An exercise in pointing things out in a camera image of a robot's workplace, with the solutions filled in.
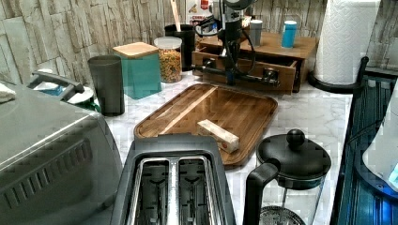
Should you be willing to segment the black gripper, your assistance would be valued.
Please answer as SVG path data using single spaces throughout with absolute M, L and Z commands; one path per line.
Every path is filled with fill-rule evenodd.
M 261 83 L 263 85 L 270 85 L 278 87 L 280 85 L 279 80 L 272 80 L 266 78 L 259 78 L 250 75 L 242 75 L 242 72 L 238 69 L 237 56 L 240 51 L 240 39 L 242 36 L 241 28 L 225 28 L 219 33 L 219 40 L 222 42 L 222 48 L 225 55 L 225 71 L 212 67 L 191 65 L 192 70 L 198 70 L 204 73 L 218 74 L 226 76 L 226 83 L 228 85 L 234 85 L 235 79 L 251 82 Z

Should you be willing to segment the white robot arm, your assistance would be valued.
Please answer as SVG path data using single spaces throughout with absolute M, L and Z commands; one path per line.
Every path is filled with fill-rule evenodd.
M 251 72 L 255 69 L 255 46 L 253 39 L 243 29 L 243 11 L 248 9 L 254 0 L 218 0 L 219 17 L 214 15 L 205 17 L 198 22 L 193 30 L 199 37 L 216 36 L 222 42 L 222 53 L 220 58 L 224 61 L 224 69 L 211 67 L 212 61 L 208 59 L 200 66 L 193 66 L 194 70 L 212 74 L 223 75 L 226 77 L 228 85 L 234 85 L 235 80 L 247 81 L 252 83 L 264 83 L 266 85 L 279 86 L 278 72 L 271 70 L 270 76 L 263 75 L 261 78 L 254 77 Z M 251 48 L 251 67 L 248 71 L 241 71 L 238 67 L 238 55 L 241 45 L 241 37 L 244 36 Z

